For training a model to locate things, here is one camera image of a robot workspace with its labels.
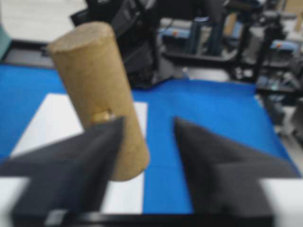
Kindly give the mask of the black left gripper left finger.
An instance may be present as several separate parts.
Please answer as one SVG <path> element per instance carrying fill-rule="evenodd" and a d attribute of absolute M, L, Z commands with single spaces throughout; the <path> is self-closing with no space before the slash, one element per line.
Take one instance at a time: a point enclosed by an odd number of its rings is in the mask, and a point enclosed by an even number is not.
<path fill-rule="evenodd" d="M 18 218 L 45 217 L 50 211 L 99 210 L 124 137 L 124 119 L 6 160 L 2 176 L 27 177 L 29 185 L 14 205 Z"/>

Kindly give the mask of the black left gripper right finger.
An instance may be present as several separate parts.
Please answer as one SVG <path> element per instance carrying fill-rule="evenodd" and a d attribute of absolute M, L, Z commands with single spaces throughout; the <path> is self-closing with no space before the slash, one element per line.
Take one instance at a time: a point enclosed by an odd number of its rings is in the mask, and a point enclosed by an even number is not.
<path fill-rule="evenodd" d="M 195 213 L 271 217 L 260 180 L 299 178 L 289 161 L 179 117 L 174 135 Z"/>

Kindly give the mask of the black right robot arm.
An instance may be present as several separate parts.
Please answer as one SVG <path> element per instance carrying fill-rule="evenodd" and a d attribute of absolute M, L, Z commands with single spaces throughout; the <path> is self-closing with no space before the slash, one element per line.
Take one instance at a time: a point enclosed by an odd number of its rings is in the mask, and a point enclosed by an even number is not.
<path fill-rule="evenodd" d="M 174 77 L 172 63 L 161 56 L 155 0 L 88 0 L 86 5 L 70 16 L 72 23 L 112 26 L 131 88 L 148 89 Z"/>

